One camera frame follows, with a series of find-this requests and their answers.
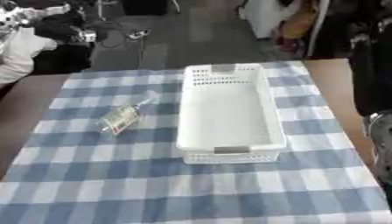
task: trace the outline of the tablecloth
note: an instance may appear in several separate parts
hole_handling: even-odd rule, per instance
[[[303,64],[263,66],[288,139],[271,164],[183,163],[182,70],[72,74],[0,184],[0,222],[389,223],[382,189]],[[159,98],[138,124],[100,134],[101,116],[148,90]]]

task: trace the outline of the gray carpet floor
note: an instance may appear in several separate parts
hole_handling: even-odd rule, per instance
[[[270,40],[257,40],[249,23],[235,15],[242,0],[178,0],[181,14],[170,4],[160,17],[124,16],[121,4],[106,6],[105,17],[124,25],[126,30],[151,29],[143,42],[126,42],[115,48],[100,45],[93,53],[89,71],[130,69],[177,69],[199,64],[232,64],[291,60]],[[105,45],[122,41],[111,31]],[[143,59],[139,61],[139,50]]]

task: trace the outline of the white plastic basket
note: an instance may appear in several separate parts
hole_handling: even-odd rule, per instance
[[[263,67],[189,66],[177,146],[187,164],[277,161],[286,138]]]

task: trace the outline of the table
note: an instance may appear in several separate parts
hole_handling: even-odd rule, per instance
[[[73,74],[0,185],[0,220],[390,223],[381,189],[305,68],[265,67],[290,142],[279,163],[183,164],[173,142],[181,71]],[[109,106],[147,89],[162,97],[137,131],[116,140],[96,132]]]

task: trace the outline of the white cloth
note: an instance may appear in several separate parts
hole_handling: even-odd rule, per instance
[[[34,68],[35,56],[56,47],[56,41],[36,36],[34,28],[20,28],[14,31],[1,56],[0,84],[12,83],[25,77]]]

